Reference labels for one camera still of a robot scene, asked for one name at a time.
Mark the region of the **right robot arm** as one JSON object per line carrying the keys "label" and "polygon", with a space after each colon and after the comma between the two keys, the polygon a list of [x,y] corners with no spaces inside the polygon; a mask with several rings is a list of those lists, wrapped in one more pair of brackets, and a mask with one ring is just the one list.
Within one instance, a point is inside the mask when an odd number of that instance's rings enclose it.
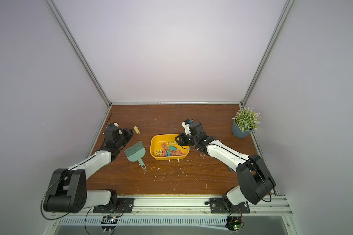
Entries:
{"label": "right robot arm", "polygon": [[182,122],[182,127],[184,133],[175,137],[180,146],[194,147],[199,152],[221,161],[236,173],[239,185],[223,195],[227,206],[233,207],[245,202],[256,205],[265,196],[271,195],[276,183],[260,156],[242,154],[215,137],[208,136],[200,122],[187,119]]}

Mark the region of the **yellow plastic storage box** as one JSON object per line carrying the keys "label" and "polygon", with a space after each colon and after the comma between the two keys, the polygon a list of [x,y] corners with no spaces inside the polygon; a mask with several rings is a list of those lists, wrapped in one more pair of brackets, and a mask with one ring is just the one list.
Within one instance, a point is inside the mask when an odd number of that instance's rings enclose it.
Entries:
{"label": "yellow plastic storage box", "polygon": [[190,149],[180,146],[175,138],[178,134],[156,135],[151,140],[150,152],[156,160],[178,160],[184,159]]}

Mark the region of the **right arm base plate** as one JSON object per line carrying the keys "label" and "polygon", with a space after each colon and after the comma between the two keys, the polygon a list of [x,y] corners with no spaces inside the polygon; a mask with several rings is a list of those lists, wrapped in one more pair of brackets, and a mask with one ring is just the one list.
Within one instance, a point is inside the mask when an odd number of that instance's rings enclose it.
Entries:
{"label": "right arm base plate", "polygon": [[242,202],[238,205],[231,204],[227,199],[222,197],[212,197],[204,202],[205,205],[210,207],[211,213],[250,213],[248,202]]}

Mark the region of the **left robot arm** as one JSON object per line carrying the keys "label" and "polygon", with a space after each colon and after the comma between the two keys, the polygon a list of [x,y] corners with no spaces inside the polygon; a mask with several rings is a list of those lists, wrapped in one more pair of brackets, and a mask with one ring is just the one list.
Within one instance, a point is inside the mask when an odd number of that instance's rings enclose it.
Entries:
{"label": "left robot arm", "polygon": [[133,129],[121,129],[110,123],[104,131],[104,141],[99,150],[85,160],[68,168],[59,168],[51,176],[40,205],[46,220],[57,220],[85,208],[109,207],[117,212],[119,202],[115,190],[87,189],[87,180],[104,166],[113,162],[134,134]]}

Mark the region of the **yellow binder clip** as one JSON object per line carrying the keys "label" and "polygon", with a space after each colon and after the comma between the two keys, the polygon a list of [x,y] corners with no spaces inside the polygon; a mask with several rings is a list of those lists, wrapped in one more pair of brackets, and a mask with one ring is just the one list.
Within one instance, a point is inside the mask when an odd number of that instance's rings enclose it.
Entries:
{"label": "yellow binder clip", "polygon": [[137,126],[134,126],[134,131],[137,133],[137,134],[140,134],[140,130],[138,129],[138,127]]}

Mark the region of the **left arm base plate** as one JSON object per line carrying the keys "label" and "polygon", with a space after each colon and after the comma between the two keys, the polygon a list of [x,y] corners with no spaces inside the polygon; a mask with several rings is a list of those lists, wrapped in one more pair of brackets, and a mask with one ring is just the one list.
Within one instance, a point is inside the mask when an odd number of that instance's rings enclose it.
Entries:
{"label": "left arm base plate", "polygon": [[124,197],[118,198],[115,202],[110,202],[107,205],[95,206],[93,213],[102,214],[126,214],[131,213],[134,206],[134,198]]}

